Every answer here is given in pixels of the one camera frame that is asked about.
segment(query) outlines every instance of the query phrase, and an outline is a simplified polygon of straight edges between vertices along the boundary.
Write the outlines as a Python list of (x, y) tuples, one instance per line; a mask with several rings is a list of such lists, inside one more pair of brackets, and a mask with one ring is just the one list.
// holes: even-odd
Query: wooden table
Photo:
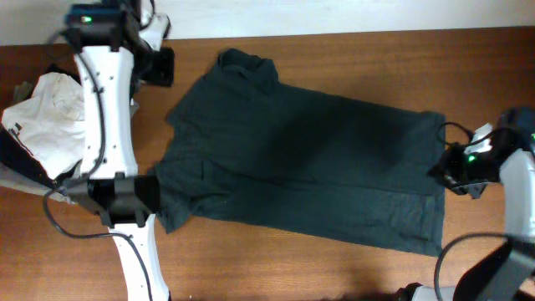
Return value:
[[(176, 52), (175, 84), (136, 95), (133, 143), (141, 172), (164, 154), (173, 135), (164, 121), (219, 51), (239, 48), (272, 58), (280, 80), (307, 89), (407, 110), (434, 110), (475, 129), (503, 110), (535, 100), (535, 28), (355, 33), (281, 38), (166, 42)], [(50, 63), (45, 47), (0, 48), (0, 96), (35, 80)], [(65, 47), (55, 47), (61, 54)], [(69, 60), (60, 66), (72, 68)], [(448, 139), (462, 134), (447, 131)], [(501, 231), (504, 195), (490, 186), (480, 200), (446, 193), (444, 239)], [(79, 207), (53, 204), (73, 232), (104, 231)], [(0, 189), (1, 300), (125, 300), (125, 282), (110, 239), (74, 241), (46, 221), (40, 197)], [(165, 235), (156, 228), (161, 269), (174, 299), (304, 300), (393, 292), (432, 285), (436, 259), (319, 237), (193, 217)], [(498, 242), (460, 245), (444, 263), (441, 283), (455, 284)], [(525, 283), (531, 290), (532, 283)]]

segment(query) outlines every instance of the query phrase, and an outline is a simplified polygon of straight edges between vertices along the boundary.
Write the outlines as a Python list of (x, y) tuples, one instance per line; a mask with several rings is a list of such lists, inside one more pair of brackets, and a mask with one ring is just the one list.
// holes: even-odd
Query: dark green t-shirt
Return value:
[(168, 117), (160, 221), (171, 232), (195, 214), (436, 256), (444, 189), (426, 172), (443, 121), (281, 84), (272, 60), (227, 50)]

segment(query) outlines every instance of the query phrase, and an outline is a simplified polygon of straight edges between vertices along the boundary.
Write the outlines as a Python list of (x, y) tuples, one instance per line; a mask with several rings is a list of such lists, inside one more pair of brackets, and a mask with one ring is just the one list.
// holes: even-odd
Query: green led light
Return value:
[(92, 17), (82, 16), (82, 23), (91, 23), (91, 22), (93, 22)]

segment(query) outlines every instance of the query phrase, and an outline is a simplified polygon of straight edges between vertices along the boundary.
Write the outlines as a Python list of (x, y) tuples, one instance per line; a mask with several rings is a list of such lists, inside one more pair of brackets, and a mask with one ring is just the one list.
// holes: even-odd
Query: white garment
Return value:
[(84, 156), (83, 89), (68, 75), (45, 74), (31, 99), (4, 110), (2, 125), (55, 179)]

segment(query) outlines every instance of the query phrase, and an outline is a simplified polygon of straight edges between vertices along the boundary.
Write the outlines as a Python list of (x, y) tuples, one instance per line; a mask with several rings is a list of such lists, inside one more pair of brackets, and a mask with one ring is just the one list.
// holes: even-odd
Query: wire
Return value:
[(443, 143), (444, 145), (453, 146), (455, 143), (448, 142), (441, 137), (441, 130), (446, 127), (447, 125), (454, 125), (456, 128), (461, 129), (463, 132), (465, 132), (466, 136), (468, 136), (468, 139), (471, 140), (474, 137), (474, 133), (471, 130), (468, 130), (466, 127), (462, 126), (461, 124), (458, 124), (456, 122), (444, 122), (443, 124), (438, 126), (438, 129), (436, 129), (436, 139)]
[(152, 20), (154, 19), (154, 15), (156, 14), (156, 4), (154, 0), (150, 0), (150, 5), (152, 6), (152, 13), (150, 14), (149, 22), (147, 22), (147, 24), (145, 25), (141, 25), (140, 30), (148, 28), (150, 24), (152, 23)]
[[(65, 33), (64, 30), (61, 30), (61, 31), (58, 31), (58, 32), (54, 33), (53, 36), (48, 40), (48, 42), (49, 43), (55, 42), (55, 40), (60, 35), (62, 35), (64, 33)], [(105, 152), (105, 147), (106, 147), (106, 133), (105, 133), (105, 123), (104, 123), (104, 109), (103, 109), (103, 105), (102, 105), (103, 101), (102, 101), (102, 96), (100, 95), (101, 93), (103, 93), (103, 90), (98, 88), (99, 86), (97, 84), (97, 80), (94, 77), (93, 72), (91, 72), (91, 68), (87, 64), (87, 62), (84, 59), (84, 57), (81, 54), (76, 54), (76, 56), (79, 58), (80, 62), (84, 66), (85, 70), (87, 71), (88, 76), (91, 79), (91, 83), (93, 84), (93, 87), (94, 87), (93, 88), (93, 92), (96, 93), (97, 107), (98, 107), (98, 111), (99, 111), (99, 125), (100, 125), (99, 156), (97, 157), (93, 168), (91, 168), (91, 170), (89, 170), (89, 172), (87, 172), (86, 174), (83, 174), (79, 179), (76, 179), (76, 180), (73, 180), (73, 181), (69, 181), (68, 183), (64, 183), (62, 186), (56, 187), (56, 188), (50, 190), (49, 192), (47, 192), (43, 197), (43, 210), (44, 210), (44, 213), (45, 213), (46, 217), (48, 218), (48, 221), (52, 224), (52, 226), (54, 226), (54, 228), (56, 228), (56, 230), (58, 230), (61, 234), (65, 235), (66, 237), (70, 237), (70, 238), (73, 238), (73, 239), (93, 239), (93, 238), (104, 238), (104, 237), (121, 237), (124, 240), (126, 240), (128, 242), (128, 244), (132, 247), (132, 251), (134, 251), (135, 256), (137, 257), (138, 261), (140, 262), (141, 270), (143, 270), (143, 274), (145, 275), (145, 281), (146, 281), (146, 284), (147, 284), (147, 293), (149, 294), (149, 300), (152, 301), (152, 290), (151, 290), (151, 287), (150, 287), (149, 273), (147, 272), (147, 268), (145, 266), (145, 263), (143, 262), (143, 258), (141, 258), (141, 255), (140, 255), (137, 247), (135, 246), (134, 242), (132, 242), (132, 236), (126, 236), (125, 234), (122, 234), (122, 233), (110, 233), (110, 232), (108, 232), (108, 233), (96, 233), (96, 234), (84, 234), (84, 235), (73, 234), (73, 233), (67, 232), (65, 229), (63, 229), (58, 224), (58, 222), (56, 222), (56, 220), (52, 216), (52, 213), (50, 212), (50, 209), (48, 207), (48, 199), (49, 199), (49, 197), (51, 195), (53, 195), (56, 192), (59, 192), (59, 191), (62, 191), (62, 190), (66, 190), (66, 189), (68, 189), (68, 188), (70, 188), (72, 186), (77, 186), (79, 184), (85, 183), (91, 177), (91, 175), (93, 175), (99, 169), (100, 165), (102, 164), (102, 161), (104, 160), (104, 152)]]
[(441, 255), (439, 255), (438, 259), (436, 260), (435, 265), (435, 274), (433, 278), (433, 284), (435, 285), (435, 296), (438, 299), (438, 301), (444, 301), (441, 294), (441, 288), (439, 284), (440, 280), (440, 273), (441, 273), (441, 266), (444, 262), (444, 258), (446, 257), (446, 254), (459, 242), (463, 242), (465, 240), (473, 239), (473, 238), (504, 238), (504, 239), (517, 239), (524, 242), (531, 240), (528, 237), (517, 237), (510, 234), (505, 233), (498, 233), (498, 232), (475, 232), (475, 233), (469, 233), (466, 235), (459, 236), (458, 238), (452, 240), (450, 243), (448, 243), (444, 249), (441, 252)]

